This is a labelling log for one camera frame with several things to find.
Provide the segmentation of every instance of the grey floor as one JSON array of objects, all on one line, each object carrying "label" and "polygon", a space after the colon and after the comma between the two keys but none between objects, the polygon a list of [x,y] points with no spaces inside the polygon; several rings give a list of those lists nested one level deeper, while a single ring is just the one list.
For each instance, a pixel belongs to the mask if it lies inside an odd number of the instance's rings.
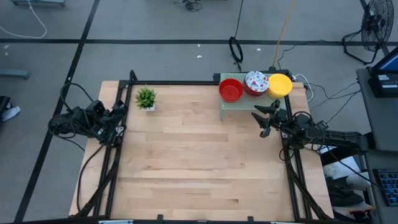
[{"label": "grey floor", "polygon": [[[49,30],[45,38],[79,39],[93,2],[67,0],[65,8],[34,6]],[[187,12],[172,2],[101,0],[88,38],[228,39],[234,34],[240,1],[203,0],[203,9],[198,12]],[[277,40],[289,4],[288,0],[245,1],[237,38]],[[362,16],[359,0],[300,0],[283,40],[341,40],[343,35],[359,29]],[[0,2],[0,26],[22,35],[42,33],[28,7],[14,6],[9,1]],[[12,37],[0,31],[0,39],[3,38]],[[393,29],[390,41],[398,41],[398,29]],[[275,45],[242,47],[243,70],[267,70],[271,65]],[[281,46],[280,53],[290,47]],[[0,45],[0,68],[31,73],[28,80],[0,78],[0,95],[10,96],[22,110],[0,128],[0,223],[14,220],[76,48],[77,44]],[[372,55],[362,47],[350,50],[364,58]],[[324,86],[330,94],[354,82],[355,70],[364,68],[347,57],[341,46],[297,46],[285,54],[281,65]],[[228,45],[223,44],[86,44],[73,82],[97,96],[102,81],[127,79],[130,69],[141,80],[211,80],[214,73],[237,71]],[[346,92],[358,89],[355,85]],[[321,89],[315,87],[310,107],[324,99]],[[346,100],[329,101],[314,109],[312,115],[316,120],[328,120]],[[67,102],[87,104],[74,88],[69,91]],[[330,128],[362,133],[370,130],[360,94],[330,123]],[[76,141],[84,146],[86,139]],[[67,217],[82,157],[83,153],[69,142],[52,140],[25,220]]]}]

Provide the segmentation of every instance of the wooden table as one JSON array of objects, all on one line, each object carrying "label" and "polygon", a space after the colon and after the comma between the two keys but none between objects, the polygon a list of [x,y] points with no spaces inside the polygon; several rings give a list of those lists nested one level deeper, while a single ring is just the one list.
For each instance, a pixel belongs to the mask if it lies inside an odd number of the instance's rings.
[{"label": "wooden table", "polygon": [[[105,107],[112,107],[117,86],[103,82],[99,99]],[[260,138],[248,111],[227,111],[220,121],[217,86],[148,87],[158,93],[156,111],[138,110],[132,97],[111,218],[153,220],[163,214],[169,220],[294,220],[285,164],[279,159],[280,132],[273,129]],[[140,88],[134,85],[133,94]],[[294,83],[289,97],[293,113],[308,111],[302,83]],[[98,141],[89,139],[83,163],[97,148]],[[81,206],[98,186],[103,156],[104,150],[86,167]],[[319,155],[301,150],[301,157],[309,192],[332,217]],[[75,200],[76,194],[70,214],[77,212]]]}]

